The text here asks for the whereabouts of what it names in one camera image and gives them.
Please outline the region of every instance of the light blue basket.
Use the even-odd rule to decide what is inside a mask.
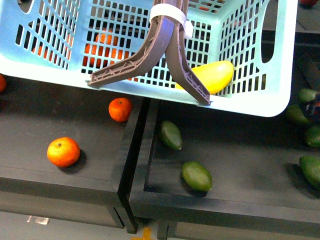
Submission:
[[[287,106],[298,0],[278,0],[274,54],[263,63],[261,37],[269,1],[190,0],[187,18],[194,32],[185,41],[190,66],[230,60],[235,67],[230,84],[203,107],[271,117]],[[119,61],[119,50],[132,55],[141,47],[153,1],[33,0],[25,12],[20,6],[17,0],[0,0],[0,73],[90,89],[87,81],[98,59],[102,68]],[[105,29],[111,30],[112,42],[118,39],[107,46],[108,54],[105,44],[95,42]],[[198,105],[175,84],[163,57],[146,75],[100,89]]]

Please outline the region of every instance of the white strap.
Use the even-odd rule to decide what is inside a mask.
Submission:
[[[150,10],[149,22],[151,23],[151,20],[157,16],[168,16],[177,20],[184,28],[184,37],[186,39],[192,38],[194,26],[191,21],[187,20],[186,15],[179,8],[167,3],[154,5]]]

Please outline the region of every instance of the dark tray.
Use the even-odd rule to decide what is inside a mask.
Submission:
[[[127,195],[147,110],[143,98],[12,77],[7,83],[0,95],[0,210],[125,224],[134,232]],[[128,122],[109,116],[109,103],[119,97],[133,103]],[[77,141],[81,154],[74,165],[59,168],[47,149],[64,136]]]
[[[298,71],[293,75],[296,96],[307,85]],[[155,130],[162,120],[178,126],[182,150],[159,142]],[[264,118],[151,100],[129,200],[133,213],[162,221],[319,237],[320,192],[299,167],[300,157],[318,156],[319,150],[302,142],[303,131],[284,113]],[[192,191],[183,181],[186,161],[198,161],[210,171],[213,187],[207,194]]]

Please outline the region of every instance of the basket handle hole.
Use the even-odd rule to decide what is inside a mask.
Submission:
[[[275,52],[275,39],[276,39],[276,28],[278,19],[278,2],[269,1],[265,10],[265,16],[263,20],[263,31],[261,35],[261,42],[268,42],[267,47],[261,46],[261,60],[262,62],[268,63]]]
[[[20,7],[21,11],[24,13],[28,13],[29,10],[32,8],[34,0],[17,0],[17,4]]]

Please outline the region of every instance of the yellow mango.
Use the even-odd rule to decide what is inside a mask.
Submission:
[[[216,94],[231,81],[234,74],[234,66],[230,61],[223,60],[193,67],[192,71],[208,89],[210,94]],[[175,84],[175,88],[183,89],[177,83]]]

